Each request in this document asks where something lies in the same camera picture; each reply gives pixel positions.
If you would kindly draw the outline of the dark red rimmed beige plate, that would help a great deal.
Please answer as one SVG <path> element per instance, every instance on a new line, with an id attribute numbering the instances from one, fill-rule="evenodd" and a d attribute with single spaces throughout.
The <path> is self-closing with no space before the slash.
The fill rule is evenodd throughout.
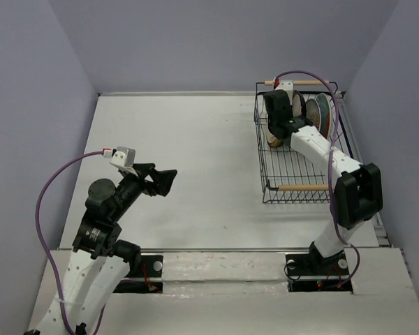
<path id="1" fill-rule="evenodd" d="M 293 90 L 291 106 L 292 106 L 292 113 L 294 117 L 298 117 L 300 115 L 305 116 L 307 114 L 306 100 L 304 99 L 304 96 L 297 90 Z"/>

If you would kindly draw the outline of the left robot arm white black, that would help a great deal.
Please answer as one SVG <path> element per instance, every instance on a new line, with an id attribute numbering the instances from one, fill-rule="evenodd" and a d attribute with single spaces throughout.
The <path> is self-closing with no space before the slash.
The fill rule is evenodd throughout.
<path id="1" fill-rule="evenodd" d="M 141 249 L 120 239 L 119 220 L 142 194 L 169 194 L 177 171 L 158 171 L 153 163 L 143 163 L 121 167 L 119 173 L 118 184 L 97 179 L 89 186 L 65 273 L 59 273 L 51 254 L 47 256 L 57 292 L 29 334 L 97 334 L 115 288 L 139 271 Z"/>

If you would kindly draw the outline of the cream translucent plate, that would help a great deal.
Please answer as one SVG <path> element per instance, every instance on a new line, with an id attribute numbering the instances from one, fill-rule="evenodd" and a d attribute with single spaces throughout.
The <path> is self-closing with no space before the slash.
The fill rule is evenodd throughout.
<path id="1" fill-rule="evenodd" d="M 267 140 L 267 144 L 271 148 L 277 148 L 278 143 L 280 141 L 279 138 L 276 138 L 268 128 L 265 129 L 265 137 Z"/>

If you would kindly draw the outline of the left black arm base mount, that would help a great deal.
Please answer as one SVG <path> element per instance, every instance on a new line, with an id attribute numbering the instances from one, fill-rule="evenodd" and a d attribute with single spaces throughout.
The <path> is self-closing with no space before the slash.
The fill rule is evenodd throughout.
<path id="1" fill-rule="evenodd" d="M 161 294 L 163 292 L 163 256 L 141 255 L 140 264 L 131 267 L 129 273 L 114 289 L 115 294 Z"/>

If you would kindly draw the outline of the white plate orange sunburst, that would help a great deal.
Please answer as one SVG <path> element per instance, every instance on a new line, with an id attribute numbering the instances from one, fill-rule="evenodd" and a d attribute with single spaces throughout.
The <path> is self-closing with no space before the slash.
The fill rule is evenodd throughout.
<path id="1" fill-rule="evenodd" d="M 313 98 L 310 98 L 306 102 L 306 117 L 311 121 L 313 126 L 318 130 L 321 129 L 321 110 L 317 101 Z"/>

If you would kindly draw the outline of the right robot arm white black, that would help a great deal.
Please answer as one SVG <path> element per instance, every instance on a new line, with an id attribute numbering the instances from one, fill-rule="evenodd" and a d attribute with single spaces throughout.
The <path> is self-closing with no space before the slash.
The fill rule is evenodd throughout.
<path id="1" fill-rule="evenodd" d="M 331 217 L 309 251 L 294 261 L 298 276 L 320 275 L 336 265 L 351 237 L 383 208 L 381 171 L 335 146 L 334 101 L 325 93 L 306 99 L 299 91 L 258 93 L 266 111 L 267 138 L 309 160 L 327 177 Z"/>

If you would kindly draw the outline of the red teal floral plate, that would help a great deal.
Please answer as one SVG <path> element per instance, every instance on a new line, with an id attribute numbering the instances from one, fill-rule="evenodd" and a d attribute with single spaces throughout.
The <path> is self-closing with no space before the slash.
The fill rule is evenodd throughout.
<path id="1" fill-rule="evenodd" d="M 325 138 L 328 138 L 330 135 L 332 118 L 332 107 L 329 96 L 324 93 L 319 93 L 315 100 L 318 103 L 320 111 L 319 131 Z"/>

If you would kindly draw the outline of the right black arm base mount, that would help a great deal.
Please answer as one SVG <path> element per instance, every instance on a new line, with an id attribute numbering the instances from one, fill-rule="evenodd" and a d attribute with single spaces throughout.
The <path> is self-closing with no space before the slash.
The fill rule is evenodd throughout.
<path id="1" fill-rule="evenodd" d="M 353 292 L 345 252 L 320 265 L 310 265 L 306 253 L 288 254 L 284 274 L 289 292 Z"/>

